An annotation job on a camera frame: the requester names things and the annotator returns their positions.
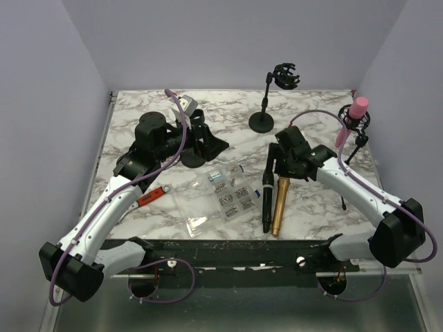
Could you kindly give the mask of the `black microphone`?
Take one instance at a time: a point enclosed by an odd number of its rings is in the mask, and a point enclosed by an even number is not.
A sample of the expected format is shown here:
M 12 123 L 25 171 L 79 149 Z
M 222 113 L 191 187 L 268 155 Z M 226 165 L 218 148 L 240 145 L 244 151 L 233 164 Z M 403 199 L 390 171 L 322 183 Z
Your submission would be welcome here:
M 273 172 L 265 170 L 262 177 L 262 230 L 265 234 L 271 229 L 273 185 Z

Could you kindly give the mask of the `black clip microphone stand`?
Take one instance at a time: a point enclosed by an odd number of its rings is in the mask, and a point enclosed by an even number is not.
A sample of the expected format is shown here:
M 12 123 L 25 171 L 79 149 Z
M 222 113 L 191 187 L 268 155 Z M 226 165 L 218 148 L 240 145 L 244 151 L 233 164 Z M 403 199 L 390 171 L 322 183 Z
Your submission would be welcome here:
M 181 162 L 187 168 L 198 168 L 206 162 L 207 126 L 204 112 L 201 109 L 193 111 L 189 118 L 185 148 L 181 153 Z

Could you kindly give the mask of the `gold microphone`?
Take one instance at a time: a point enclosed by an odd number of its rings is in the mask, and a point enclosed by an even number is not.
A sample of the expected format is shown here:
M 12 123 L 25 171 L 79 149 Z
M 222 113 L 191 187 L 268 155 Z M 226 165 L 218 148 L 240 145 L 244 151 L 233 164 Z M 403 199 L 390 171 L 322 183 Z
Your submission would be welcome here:
M 275 209 L 273 215 L 273 223 L 271 228 L 271 234 L 278 236 L 282 226 L 282 220 L 284 216 L 284 207 L 287 200 L 287 192 L 290 186 L 290 179 L 280 176 L 278 178 L 278 193 L 275 202 Z

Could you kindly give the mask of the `black tripod microphone stand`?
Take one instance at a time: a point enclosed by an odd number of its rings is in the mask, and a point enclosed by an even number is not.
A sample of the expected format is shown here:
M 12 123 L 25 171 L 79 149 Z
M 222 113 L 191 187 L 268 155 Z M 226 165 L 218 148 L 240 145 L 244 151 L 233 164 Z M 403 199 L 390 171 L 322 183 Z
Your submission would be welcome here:
M 350 120 L 350 116 L 347 114 L 350 110 L 351 104 L 346 104 L 338 111 L 338 117 L 345 122 Z M 350 127 L 351 132 L 356 133 L 356 138 L 354 140 L 355 148 L 350 154 L 350 156 L 345 160 L 345 164 L 349 165 L 350 161 L 353 159 L 355 154 L 363 147 L 366 146 L 369 138 L 366 135 L 366 129 L 370 124 L 370 114 L 366 111 L 363 117 L 359 120 L 358 124 L 352 124 Z

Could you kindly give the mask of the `black round-base shock-mount stand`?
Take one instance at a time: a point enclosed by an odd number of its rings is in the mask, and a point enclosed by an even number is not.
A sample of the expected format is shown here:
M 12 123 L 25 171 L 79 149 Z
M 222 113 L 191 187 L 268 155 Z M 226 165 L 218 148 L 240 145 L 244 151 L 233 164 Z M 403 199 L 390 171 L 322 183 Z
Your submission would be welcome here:
M 269 105 L 270 86 L 274 83 L 278 88 L 292 91 L 300 84 L 300 76 L 295 74 L 294 63 L 281 63 L 274 67 L 272 72 L 266 74 L 266 87 L 262 98 L 261 111 L 255 112 L 248 119 L 248 125 L 255 133 L 268 133 L 274 127 L 273 117 L 267 113 Z

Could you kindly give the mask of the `pink microphone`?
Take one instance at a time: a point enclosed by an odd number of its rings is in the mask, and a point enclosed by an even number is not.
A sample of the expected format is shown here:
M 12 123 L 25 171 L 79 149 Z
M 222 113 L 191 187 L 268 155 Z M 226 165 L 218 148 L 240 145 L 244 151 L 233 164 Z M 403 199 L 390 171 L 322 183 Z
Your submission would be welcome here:
M 370 124 L 368 107 L 369 100 L 365 97 L 358 97 L 352 104 L 345 105 L 340 109 L 338 116 L 345 124 L 345 128 L 342 128 L 337 135 L 336 147 L 341 147 L 352 131 L 358 134 L 365 133 Z

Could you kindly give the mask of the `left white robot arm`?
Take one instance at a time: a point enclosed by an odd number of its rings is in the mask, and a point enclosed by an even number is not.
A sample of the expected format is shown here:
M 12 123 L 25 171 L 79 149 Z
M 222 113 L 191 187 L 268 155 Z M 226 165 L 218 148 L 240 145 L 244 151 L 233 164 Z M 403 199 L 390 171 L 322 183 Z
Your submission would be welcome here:
M 134 268 L 148 272 L 153 256 L 140 239 L 128 240 L 110 255 L 102 245 L 123 214 L 167 168 L 165 161 L 182 159 L 188 168 L 214 160 L 228 149 L 215 137 L 197 109 L 192 116 L 177 116 L 171 125 L 162 113 L 143 114 L 135 128 L 135 141 L 116 163 L 104 192 L 80 222 L 56 244 L 46 242 L 39 259 L 50 288 L 60 287 L 81 302 L 89 300 L 105 276 Z

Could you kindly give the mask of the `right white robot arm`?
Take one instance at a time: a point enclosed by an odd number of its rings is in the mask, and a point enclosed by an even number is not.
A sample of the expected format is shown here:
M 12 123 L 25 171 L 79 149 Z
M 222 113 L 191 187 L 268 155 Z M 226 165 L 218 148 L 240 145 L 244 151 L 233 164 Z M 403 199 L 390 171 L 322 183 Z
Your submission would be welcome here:
M 419 226 L 423 209 L 415 199 L 403 201 L 382 191 L 350 168 L 330 148 L 310 147 L 297 127 L 279 131 L 268 149 L 262 176 L 262 227 L 264 232 L 278 233 L 286 192 L 273 201 L 274 177 L 283 180 L 313 180 L 334 190 L 353 205 L 374 227 L 374 231 L 347 236 L 339 234 L 329 240 L 328 248 L 318 254 L 320 266 L 336 270 L 351 259 L 377 260 L 389 268 L 397 267 L 425 242 Z

